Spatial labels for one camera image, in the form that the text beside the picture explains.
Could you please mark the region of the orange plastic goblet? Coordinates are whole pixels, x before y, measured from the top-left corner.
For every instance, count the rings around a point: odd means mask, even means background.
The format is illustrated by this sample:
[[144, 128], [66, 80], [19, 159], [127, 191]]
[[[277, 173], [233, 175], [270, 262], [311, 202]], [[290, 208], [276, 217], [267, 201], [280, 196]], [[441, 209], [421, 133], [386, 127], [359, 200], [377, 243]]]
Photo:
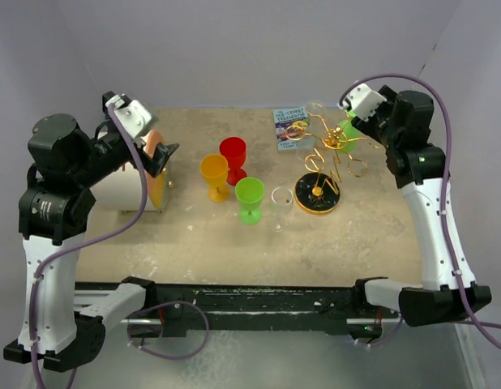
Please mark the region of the orange plastic goblet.
[[199, 166], [204, 181], [208, 184], [208, 197], [215, 203], [222, 203], [229, 197], [227, 177], [228, 161], [221, 154], [205, 156]]

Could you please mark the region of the green goblet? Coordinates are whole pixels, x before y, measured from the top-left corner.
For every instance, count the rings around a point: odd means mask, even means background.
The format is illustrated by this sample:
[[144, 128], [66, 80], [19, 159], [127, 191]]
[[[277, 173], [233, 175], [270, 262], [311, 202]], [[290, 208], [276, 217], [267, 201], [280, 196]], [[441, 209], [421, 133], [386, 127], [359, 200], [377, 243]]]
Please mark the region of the green goblet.
[[340, 152], [353, 152], [357, 146], [358, 138], [361, 133], [352, 126], [351, 121], [355, 117], [353, 111], [346, 112], [346, 119], [339, 123], [343, 134], [340, 136]]
[[235, 186], [234, 193], [240, 207], [238, 217], [243, 224], [255, 225], [260, 222], [264, 192], [263, 183], [256, 177], [244, 177]]

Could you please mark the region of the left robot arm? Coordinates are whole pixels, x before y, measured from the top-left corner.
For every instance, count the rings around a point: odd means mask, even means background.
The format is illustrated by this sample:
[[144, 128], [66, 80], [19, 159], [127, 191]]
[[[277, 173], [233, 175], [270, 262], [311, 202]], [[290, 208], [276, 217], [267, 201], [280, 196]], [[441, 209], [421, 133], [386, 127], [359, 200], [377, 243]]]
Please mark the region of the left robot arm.
[[75, 370], [96, 358], [107, 332], [127, 315], [155, 314], [154, 284], [135, 278], [123, 281], [101, 304], [80, 312], [73, 307], [77, 261], [96, 202], [92, 188], [128, 164], [142, 178], [157, 177], [177, 149], [160, 143], [145, 152], [144, 139], [155, 121], [108, 118], [93, 136], [65, 113], [34, 126], [28, 187], [19, 200], [26, 310], [18, 338], [4, 348], [6, 360], [55, 372]]

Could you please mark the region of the gold wine glass rack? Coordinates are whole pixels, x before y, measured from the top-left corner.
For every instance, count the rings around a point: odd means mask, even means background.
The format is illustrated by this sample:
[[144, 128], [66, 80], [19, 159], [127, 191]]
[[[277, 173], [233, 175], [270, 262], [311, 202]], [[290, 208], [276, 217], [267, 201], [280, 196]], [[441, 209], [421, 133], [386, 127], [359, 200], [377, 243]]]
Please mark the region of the gold wine glass rack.
[[[368, 164], [364, 160], [353, 156], [353, 152], [340, 152], [340, 136], [343, 134], [340, 122], [331, 125], [324, 114], [323, 134], [319, 138], [321, 148], [315, 147], [314, 153], [305, 158], [303, 164], [306, 173], [294, 185], [293, 198], [296, 204], [311, 215], [327, 215], [336, 209], [342, 197], [341, 167], [345, 167], [348, 174], [356, 178], [368, 173]], [[367, 140], [361, 134], [357, 144]]]

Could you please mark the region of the green goblet front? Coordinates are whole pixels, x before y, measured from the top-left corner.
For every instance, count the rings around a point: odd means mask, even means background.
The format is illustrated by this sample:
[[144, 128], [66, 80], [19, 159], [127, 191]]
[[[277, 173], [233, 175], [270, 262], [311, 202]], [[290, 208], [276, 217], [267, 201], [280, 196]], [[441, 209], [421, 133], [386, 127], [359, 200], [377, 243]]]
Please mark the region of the green goblet front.
[[352, 126], [351, 121], [355, 117], [353, 111], [346, 112], [346, 119], [339, 123], [343, 134], [340, 136], [340, 152], [353, 152], [357, 146], [358, 138], [361, 133]]

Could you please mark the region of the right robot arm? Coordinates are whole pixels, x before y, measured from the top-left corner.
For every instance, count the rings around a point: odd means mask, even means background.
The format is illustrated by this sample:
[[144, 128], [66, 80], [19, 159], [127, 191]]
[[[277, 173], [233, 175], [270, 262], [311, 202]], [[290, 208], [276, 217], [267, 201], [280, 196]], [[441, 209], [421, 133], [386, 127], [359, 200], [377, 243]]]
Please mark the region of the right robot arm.
[[[361, 83], [346, 97], [352, 125], [385, 149], [387, 167], [396, 179], [413, 218], [422, 282], [403, 284], [387, 278], [357, 281], [362, 289], [351, 299], [353, 311], [370, 317], [380, 306], [401, 314], [411, 327], [467, 318], [466, 306], [478, 311], [491, 302], [490, 288], [477, 283], [452, 219], [450, 183], [444, 177], [445, 154], [429, 141], [433, 99], [416, 91], [378, 91]], [[448, 234], [441, 219], [450, 217]]]

